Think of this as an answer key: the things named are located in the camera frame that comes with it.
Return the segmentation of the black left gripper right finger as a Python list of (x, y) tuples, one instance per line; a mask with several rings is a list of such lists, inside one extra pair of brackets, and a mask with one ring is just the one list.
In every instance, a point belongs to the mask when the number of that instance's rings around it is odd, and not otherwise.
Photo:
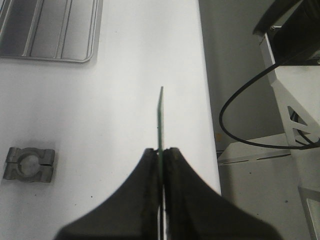
[(270, 224), (209, 187), (178, 148), (163, 152), (165, 204), (171, 240), (280, 240)]

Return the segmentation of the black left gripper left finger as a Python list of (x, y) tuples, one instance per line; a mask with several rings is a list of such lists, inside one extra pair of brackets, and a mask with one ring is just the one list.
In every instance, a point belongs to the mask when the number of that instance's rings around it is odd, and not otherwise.
[(65, 225), (57, 240), (156, 240), (160, 190), (158, 155), (143, 155), (124, 183), (102, 204)]

